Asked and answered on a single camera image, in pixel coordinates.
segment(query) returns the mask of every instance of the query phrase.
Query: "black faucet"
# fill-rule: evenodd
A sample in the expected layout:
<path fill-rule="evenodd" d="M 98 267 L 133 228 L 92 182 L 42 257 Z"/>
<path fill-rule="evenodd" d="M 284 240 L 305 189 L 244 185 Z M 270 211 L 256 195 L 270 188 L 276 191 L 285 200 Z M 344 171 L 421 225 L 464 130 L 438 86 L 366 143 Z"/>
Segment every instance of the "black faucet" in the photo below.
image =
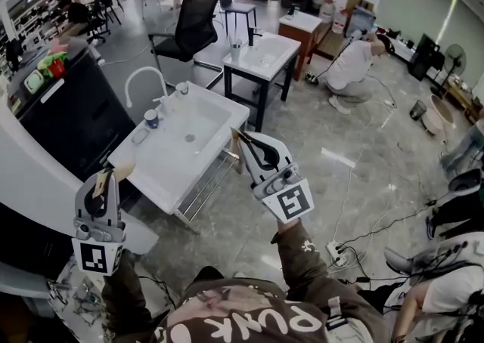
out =
<path fill-rule="evenodd" d="M 256 31 L 256 28 L 249 27 L 249 46 L 254 46 L 254 36 L 262 37 L 262 34 L 258 34 Z"/>

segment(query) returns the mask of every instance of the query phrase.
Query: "red object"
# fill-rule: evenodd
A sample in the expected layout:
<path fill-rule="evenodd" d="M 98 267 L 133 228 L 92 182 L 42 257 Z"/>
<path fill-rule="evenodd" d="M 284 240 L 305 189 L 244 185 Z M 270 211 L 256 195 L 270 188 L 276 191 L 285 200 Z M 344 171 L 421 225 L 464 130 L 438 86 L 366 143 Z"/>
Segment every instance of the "red object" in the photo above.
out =
<path fill-rule="evenodd" d="M 48 66 L 48 69 L 56 79 L 61 77 L 66 72 L 64 62 L 62 62 L 60 58 L 53 60 L 52 65 Z"/>

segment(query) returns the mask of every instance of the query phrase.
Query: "white faucet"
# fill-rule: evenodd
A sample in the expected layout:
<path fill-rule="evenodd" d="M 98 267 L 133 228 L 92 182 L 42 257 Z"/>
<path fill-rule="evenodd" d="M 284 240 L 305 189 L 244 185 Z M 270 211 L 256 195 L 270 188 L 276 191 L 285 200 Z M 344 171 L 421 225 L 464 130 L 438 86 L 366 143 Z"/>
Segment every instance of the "white faucet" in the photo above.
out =
<path fill-rule="evenodd" d="M 135 78 L 135 76 L 141 72 L 145 72 L 145 71 L 151 71 L 151 72 L 155 72 L 159 77 L 160 77 L 160 81 L 161 81 L 161 87 L 163 88 L 163 98 L 165 98 L 165 100 L 168 100 L 168 92 L 166 91 L 166 83 L 165 83 L 165 79 L 163 78 L 163 74 L 156 68 L 153 68 L 152 66 L 144 66 L 142 68 L 139 68 L 138 70 L 135 70 L 133 73 L 131 73 L 130 77 L 128 77 L 128 79 L 126 80 L 126 83 L 124 84 L 124 92 L 125 92 L 125 95 L 126 95 L 126 106 L 128 108 L 132 108 L 133 106 L 133 103 L 131 102 L 131 98 L 129 96 L 129 84 L 131 83 L 131 81 Z"/>

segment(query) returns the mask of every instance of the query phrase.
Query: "black mesh chair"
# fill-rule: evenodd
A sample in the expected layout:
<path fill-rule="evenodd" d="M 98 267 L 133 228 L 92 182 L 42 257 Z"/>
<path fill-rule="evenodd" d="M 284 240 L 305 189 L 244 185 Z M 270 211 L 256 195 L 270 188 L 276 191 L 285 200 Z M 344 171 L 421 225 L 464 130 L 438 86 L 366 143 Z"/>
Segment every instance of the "black mesh chair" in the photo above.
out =
<path fill-rule="evenodd" d="M 212 22 L 213 12 L 218 1 L 183 0 L 175 34 L 161 32 L 148 34 L 152 46 L 151 52 L 155 56 L 160 72 L 162 70 L 158 56 L 170 57 L 182 62 L 194 60 L 195 65 L 218 72 L 217 77 L 206 86 L 207 89 L 211 89 L 223 77 L 221 66 L 194 59 L 196 53 L 219 39 Z M 154 41 L 156 37 L 165 37 L 165 39 L 156 44 Z"/>
<path fill-rule="evenodd" d="M 220 7 L 223 11 L 225 11 L 225 28 L 228 35 L 228 15 L 230 13 L 235 14 L 235 29 L 237 30 L 237 15 L 238 14 L 245 14 L 247 19 L 247 32 L 249 32 L 249 14 L 251 12 L 254 13 L 254 26 L 257 27 L 257 15 L 256 15 L 256 6 L 255 5 L 248 5 L 245 3 L 234 3 L 234 0 L 220 0 Z"/>

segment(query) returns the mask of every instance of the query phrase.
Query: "floor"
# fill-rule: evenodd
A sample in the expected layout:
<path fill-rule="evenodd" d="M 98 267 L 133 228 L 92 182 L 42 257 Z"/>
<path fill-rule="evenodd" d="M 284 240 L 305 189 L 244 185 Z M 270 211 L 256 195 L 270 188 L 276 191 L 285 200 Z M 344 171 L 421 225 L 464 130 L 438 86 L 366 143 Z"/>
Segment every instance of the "floor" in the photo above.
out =
<path fill-rule="evenodd" d="M 124 5 L 123 25 L 114 26 L 107 43 L 98 47 L 106 61 L 134 57 L 147 46 L 147 29 L 163 31 L 172 20 L 169 14 L 160 13 L 155 0 L 145 8 L 146 26 L 138 15 L 135 0 Z M 278 18 L 284 13 L 278 4 L 258 4 L 257 11 L 259 26 L 276 32 Z M 222 26 L 216 23 L 216 27 L 219 41 L 199 57 L 211 63 L 221 63 L 228 53 Z M 245 39 L 246 34 L 242 27 L 241 38 Z M 206 84 L 213 75 L 170 59 L 160 63 L 165 77 L 174 83 L 190 79 Z M 124 103 L 124 81 L 129 74 L 141 66 L 153 65 L 154 58 L 147 50 L 135 60 L 106 65 L 102 70 Z M 317 57 L 310 70 L 317 72 L 328 65 L 329 61 Z M 332 239 L 344 242 L 385 227 L 443 195 L 447 182 L 439 167 L 439 154 L 451 149 L 469 127 L 462 114 L 452 107 L 455 127 L 447 127 L 445 134 L 438 137 L 431 136 L 408 115 L 416 100 L 429 100 L 429 82 L 409 76 L 406 66 L 392 57 L 376 59 L 371 74 L 389 87 L 398 105 L 396 111 L 384 104 L 391 97 L 380 85 L 376 85 L 371 101 L 344 116 L 328 104 L 324 88 L 293 82 L 287 102 L 276 97 L 266 113 L 263 132 L 287 145 L 299 163 L 301 175 L 309 179 L 316 209 L 303 222 L 327 262 L 330 259 L 325 245 Z M 239 82 L 234 89 L 245 92 L 251 87 L 247 82 Z M 223 92 L 223 84 L 214 91 Z M 161 95 L 161 87 L 154 75 L 142 73 L 132 83 L 131 95 L 134 107 L 129 113 L 138 123 L 143 112 L 154 105 L 152 99 Z M 144 266 L 177 293 L 182 293 L 206 265 L 217 267 L 227 276 L 242 271 L 285 289 L 278 251 L 270 244 L 276 223 L 253 198 L 250 184 L 247 172 L 240 176 L 230 170 L 193 221 L 200 236 L 141 198 L 130 213 L 160 235 L 160 241 L 142 258 Z M 352 243 L 361 253 L 365 272 L 374 278 L 394 277 L 385 265 L 383 248 L 389 246 L 403 255 L 421 250 L 428 242 L 425 216 L 423 212 L 396 223 L 373 239 L 366 237 Z M 338 278 L 361 276 L 354 262 L 350 268 L 331 268 L 330 272 Z"/>

